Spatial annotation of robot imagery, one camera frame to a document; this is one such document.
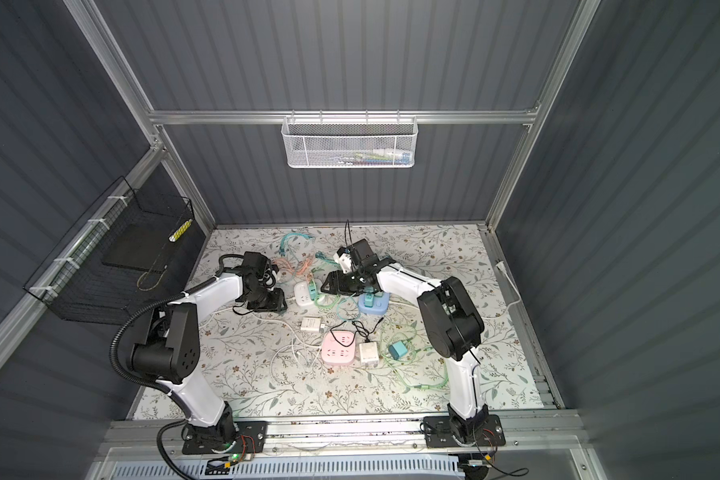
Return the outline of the teal charger plug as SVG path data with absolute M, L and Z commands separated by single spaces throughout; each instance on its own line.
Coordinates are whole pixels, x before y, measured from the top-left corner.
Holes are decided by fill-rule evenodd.
M 400 360 L 409 352 L 406 343 L 402 340 L 389 344 L 387 350 L 393 360 Z

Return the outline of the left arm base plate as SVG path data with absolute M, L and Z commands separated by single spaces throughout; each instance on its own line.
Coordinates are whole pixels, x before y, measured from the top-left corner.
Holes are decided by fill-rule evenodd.
M 182 453 L 203 455 L 229 450 L 231 454 L 258 454 L 263 451 L 268 426 L 265 421 L 237 421 L 229 428 L 187 425 L 182 430 Z

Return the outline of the blue power strip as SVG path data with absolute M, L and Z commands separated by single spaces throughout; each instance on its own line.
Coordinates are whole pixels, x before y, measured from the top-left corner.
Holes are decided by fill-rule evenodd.
M 383 316 L 389 308 L 388 292 L 364 293 L 358 297 L 358 310 L 364 315 Z

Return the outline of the pink power strip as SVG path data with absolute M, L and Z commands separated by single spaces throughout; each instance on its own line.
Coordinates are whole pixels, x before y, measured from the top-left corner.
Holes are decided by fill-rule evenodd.
M 323 338 L 320 358 L 328 366 L 348 366 L 356 358 L 356 333 L 330 330 Z

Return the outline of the white charger plug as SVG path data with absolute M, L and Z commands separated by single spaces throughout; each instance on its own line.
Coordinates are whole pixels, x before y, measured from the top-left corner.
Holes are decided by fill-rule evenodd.
M 378 343 L 369 341 L 358 346 L 360 364 L 364 366 L 376 366 L 380 361 Z
M 320 317 L 303 317 L 300 330 L 308 333 L 320 333 L 323 330 L 323 322 Z

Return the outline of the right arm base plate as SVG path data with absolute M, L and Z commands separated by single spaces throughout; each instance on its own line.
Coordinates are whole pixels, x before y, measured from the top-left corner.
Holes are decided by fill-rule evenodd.
M 497 415 L 489 414 L 474 425 L 462 425 L 456 417 L 426 416 L 419 424 L 428 448 L 478 446 L 497 449 L 506 445 L 504 429 Z

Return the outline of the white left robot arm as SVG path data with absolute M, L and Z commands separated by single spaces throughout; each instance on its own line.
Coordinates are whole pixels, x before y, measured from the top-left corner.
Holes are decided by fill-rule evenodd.
M 126 371 L 179 406 L 187 419 L 187 437 L 209 449 L 229 448 L 239 434 L 231 407 L 214 392 L 199 366 L 200 323 L 228 303 L 253 312 L 284 312 L 287 305 L 283 290 L 276 286 L 277 272 L 261 253 L 223 255 L 212 277 L 148 308 L 135 320 Z

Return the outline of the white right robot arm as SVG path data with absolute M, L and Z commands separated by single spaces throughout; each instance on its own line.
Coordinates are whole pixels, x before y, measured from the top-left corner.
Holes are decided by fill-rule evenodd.
M 384 292 L 419 308 L 430 345 L 445 359 L 451 433 L 461 444 L 475 442 L 489 415 L 477 358 L 485 323 L 461 280 L 454 276 L 429 278 L 390 257 L 380 258 L 365 239 L 339 248 L 333 260 L 339 268 L 327 275 L 323 293 L 358 296 Z

